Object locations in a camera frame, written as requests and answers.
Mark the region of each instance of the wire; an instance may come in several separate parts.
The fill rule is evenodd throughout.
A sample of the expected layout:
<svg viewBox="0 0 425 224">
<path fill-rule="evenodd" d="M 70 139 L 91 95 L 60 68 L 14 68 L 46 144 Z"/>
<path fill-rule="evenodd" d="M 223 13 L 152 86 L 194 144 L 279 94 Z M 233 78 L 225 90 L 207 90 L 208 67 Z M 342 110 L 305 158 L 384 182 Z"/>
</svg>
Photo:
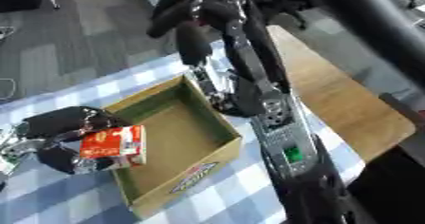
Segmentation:
<svg viewBox="0 0 425 224">
<path fill-rule="evenodd" d="M 0 41 L 5 40 L 16 31 L 14 27 L 0 27 Z"/>
<path fill-rule="evenodd" d="M 4 41 L 16 31 L 16 28 L 12 25 L 11 15 L 9 13 L 3 13 L 2 16 L 3 21 L 0 23 L 0 41 Z"/>
<path fill-rule="evenodd" d="M 11 83 L 11 90 L 10 90 L 10 93 L 8 94 L 8 96 L 4 97 L 4 98 L 0 98 L 0 101 L 9 100 L 15 95 L 16 82 L 12 78 L 0 78 L 0 82 L 2 82 L 2 81 L 10 82 Z"/>
</svg>

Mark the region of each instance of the table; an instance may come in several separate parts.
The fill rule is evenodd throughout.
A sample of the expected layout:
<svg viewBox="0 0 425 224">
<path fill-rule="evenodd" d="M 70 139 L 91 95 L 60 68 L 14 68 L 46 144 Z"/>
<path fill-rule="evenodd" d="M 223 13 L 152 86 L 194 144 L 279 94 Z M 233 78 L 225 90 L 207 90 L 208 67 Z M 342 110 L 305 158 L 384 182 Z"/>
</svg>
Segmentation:
<svg viewBox="0 0 425 224">
<path fill-rule="evenodd" d="M 285 39 L 282 41 L 285 46 L 294 42 L 290 40 L 290 37 L 285 37 L 282 30 L 279 32 L 280 34 L 274 36 Z M 299 42 L 294 45 L 299 49 L 300 45 L 297 43 Z M 213 43 L 213 48 L 214 59 L 226 61 L 221 42 Z M 286 58 L 291 60 L 297 57 L 292 53 Z M 304 75 L 301 71 L 291 71 L 292 68 L 294 66 L 290 65 L 291 79 L 294 79 L 294 73 Z M 0 127 L 5 123 L 17 123 L 22 118 L 34 114 L 71 105 L 107 106 L 150 85 L 181 74 L 186 69 L 187 67 L 179 62 L 177 55 L 171 55 L 56 93 L 8 103 L 0 107 Z M 334 68 L 331 71 L 337 73 L 334 76 L 342 77 L 342 75 L 339 76 L 342 74 L 340 71 Z M 316 88 L 317 86 L 306 84 L 303 80 L 295 80 L 295 82 L 296 87 L 302 92 L 305 103 L 315 111 L 318 110 L 322 117 L 330 121 L 325 114 L 326 110 L 321 110 L 321 107 L 314 103 L 316 98 L 309 96 L 310 93 L 314 95 L 315 91 L 310 92 L 309 89 L 302 88 L 303 84 Z M 333 87 L 329 84 L 322 91 L 326 89 L 333 89 Z M 364 168 L 361 158 L 309 110 L 307 110 L 307 117 L 313 130 L 323 139 L 343 180 L 348 183 L 355 179 Z M 285 212 L 265 172 L 258 143 L 249 122 L 238 118 L 229 118 L 229 120 L 244 137 L 240 158 L 218 173 L 202 179 L 182 197 L 168 203 L 155 215 L 144 220 L 143 224 L 280 223 L 286 219 Z M 138 221 L 123 205 L 119 190 L 109 172 L 67 176 L 41 165 L 35 159 L 30 159 L 9 180 L 5 191 L 0 193 L 0 223 L 126 224 L 135 222 Z"/>
<path fill-rule="evenodd" d="M 278 26 L 268 28 L 302 101 L 366 162 L 393 148 L 415 126 L 366 88 Z"/>
</svg>

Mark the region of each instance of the wooden table surface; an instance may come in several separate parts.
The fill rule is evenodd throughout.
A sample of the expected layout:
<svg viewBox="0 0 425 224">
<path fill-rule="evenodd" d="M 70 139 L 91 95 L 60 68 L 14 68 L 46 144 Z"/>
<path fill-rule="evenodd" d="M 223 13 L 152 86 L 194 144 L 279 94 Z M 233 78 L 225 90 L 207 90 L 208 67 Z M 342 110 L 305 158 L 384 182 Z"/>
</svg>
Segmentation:
<svg viewBox="0 0 425 224">
<path fill-rule="evenodd" d="M 366 161 L 414 134 L 415 126 L 303 42 L 268 27 L 302 101 Z"/>
</svg>

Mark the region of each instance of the cable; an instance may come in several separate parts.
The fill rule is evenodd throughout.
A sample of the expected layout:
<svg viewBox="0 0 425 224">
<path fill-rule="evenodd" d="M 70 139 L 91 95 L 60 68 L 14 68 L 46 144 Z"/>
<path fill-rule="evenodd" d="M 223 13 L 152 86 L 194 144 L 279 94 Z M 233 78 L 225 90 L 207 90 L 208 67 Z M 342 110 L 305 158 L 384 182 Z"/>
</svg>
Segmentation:
<svg viewBox="0 0 425 224">
<path fill-rule="evenodd" d="M 12 78 L 0 78 L 0 82 L 1 81 L 10 82 L 11 83 L 11 90 L 10 90 L 10 93 L 8 94 L 8 96 L 7 97 L 4 97 L 4 98 L 0 98 L 0 101 L 9 100 L 9 99 L 11 99 L 15 95 L 15 92 L 16 92 L 16 82 Z"/>
<path fill-rule="evenodd" d="M 0 27 L 0 41 L 5 40 L 16 31 L 14 27 Z"/>
</svg>

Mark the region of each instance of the green led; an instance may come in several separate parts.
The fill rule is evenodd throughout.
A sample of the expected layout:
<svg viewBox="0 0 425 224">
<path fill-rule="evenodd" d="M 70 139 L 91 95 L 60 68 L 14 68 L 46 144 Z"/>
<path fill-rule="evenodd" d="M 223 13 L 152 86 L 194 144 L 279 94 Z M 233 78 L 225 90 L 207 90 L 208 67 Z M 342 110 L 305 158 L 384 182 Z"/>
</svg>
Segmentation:
<svg viewBox="0 0 425 224">
<path fill-rule="evenodd" d="M 284 153 L 289 163 L 297 162 L 303 159 L 303 155 L 296 145 L 284 149 Z"/>
</svg>

